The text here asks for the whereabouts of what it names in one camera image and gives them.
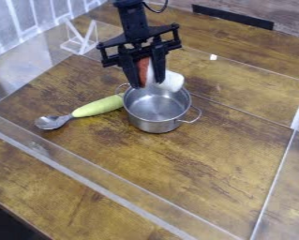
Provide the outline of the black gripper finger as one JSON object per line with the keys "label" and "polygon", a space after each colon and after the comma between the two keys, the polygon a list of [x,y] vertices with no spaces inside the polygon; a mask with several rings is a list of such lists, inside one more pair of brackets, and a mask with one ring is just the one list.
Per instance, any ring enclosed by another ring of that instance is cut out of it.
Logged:
{"label": "black gripper finger", "polygon": [[154,46],[151,49],[151,63],[154,69],[154,77],[158,83],[166,79],[166,54],[165,46]]}
{"label": "black gripper finger", "polygon": [[139,78],[139,59],[134,58],[127,53],[119,54],[119,66],[125,71],[127,79],[130,81],[130,86],[135,89],[141,87],[141,78]]}

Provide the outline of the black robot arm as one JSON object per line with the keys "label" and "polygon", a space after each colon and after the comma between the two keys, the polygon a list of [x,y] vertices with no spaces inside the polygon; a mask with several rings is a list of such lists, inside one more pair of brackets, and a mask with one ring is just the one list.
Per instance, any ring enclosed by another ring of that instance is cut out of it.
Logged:
{"label": "black robot arm", "polygon": [[97,46],[102,53],[103,67],[119,66],[131,87],[141,88],[145,86],[141,81],[141,61],[149,59],[155,81],[162,83],[166,79],[166,56],[182,47],[179,24],[150,26],[146,8],[162,13],[167,5],[161,10],[154,10],[145,0],[113,0],[113,5],[118,8],[123,33]]}

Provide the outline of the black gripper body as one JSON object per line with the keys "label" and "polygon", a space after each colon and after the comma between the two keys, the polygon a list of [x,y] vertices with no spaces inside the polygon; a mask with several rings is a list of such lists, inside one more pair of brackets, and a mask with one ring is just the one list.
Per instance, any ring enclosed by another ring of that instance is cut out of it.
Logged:
{"label": "black gripper body", "polygon": [[182,41],[178,34],[181,25],[173,23],[170,25],[151,26],[150,36],[135,41],[127,40],[126,34],[101,42],[97,49],[102,54],[103,67],[122,66],[121,51],[129,53],[135,60],[151,56],[151,50],[162,47],[165,54],[182,47]]}

